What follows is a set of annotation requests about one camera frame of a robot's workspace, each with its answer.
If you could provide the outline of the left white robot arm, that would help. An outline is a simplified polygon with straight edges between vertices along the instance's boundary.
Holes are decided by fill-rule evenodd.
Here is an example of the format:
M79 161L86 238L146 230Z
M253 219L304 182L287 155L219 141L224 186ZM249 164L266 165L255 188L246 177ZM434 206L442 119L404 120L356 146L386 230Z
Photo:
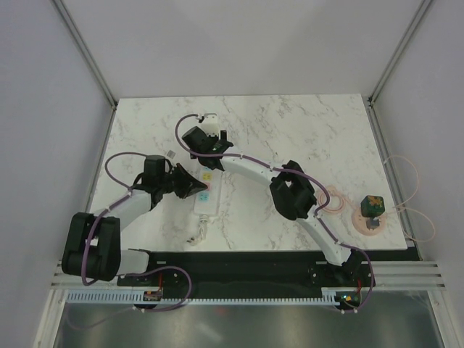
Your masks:
M152 211L166 194L186 199L205 191L207 185L181 164L160 155L144 160L144 169L116 202L94 212L77 212L61 260L62 272L79 276L84 285L111 281L119 273L133 273L143 285L159 277L159 268L148 261L147 251L122 249L121 235L134 220Z

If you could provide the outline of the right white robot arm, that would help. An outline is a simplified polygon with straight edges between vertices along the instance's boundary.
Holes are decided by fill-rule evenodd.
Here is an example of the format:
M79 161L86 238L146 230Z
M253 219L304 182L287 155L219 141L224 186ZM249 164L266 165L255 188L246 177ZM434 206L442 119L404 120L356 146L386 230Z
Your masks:
M175 137L183 149L211 170L239 174L270 189L275 209L287 220L298 223L319 246L327 263L333 265L335 282L346 286L358 277L355 264L359 252L342 243L320 219L313 184L317 181L305 174L295 161L277 167L271 163L239 154L225 139L210 138L199 127Z

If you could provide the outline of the white power strip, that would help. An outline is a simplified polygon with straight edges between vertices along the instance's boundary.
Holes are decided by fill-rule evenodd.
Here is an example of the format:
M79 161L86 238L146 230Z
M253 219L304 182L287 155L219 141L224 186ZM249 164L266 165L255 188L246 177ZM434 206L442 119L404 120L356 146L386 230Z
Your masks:
M204 191L195 196L194 213L196 215L216 216L219 210L223 172L199 166L198 179L207 185Z

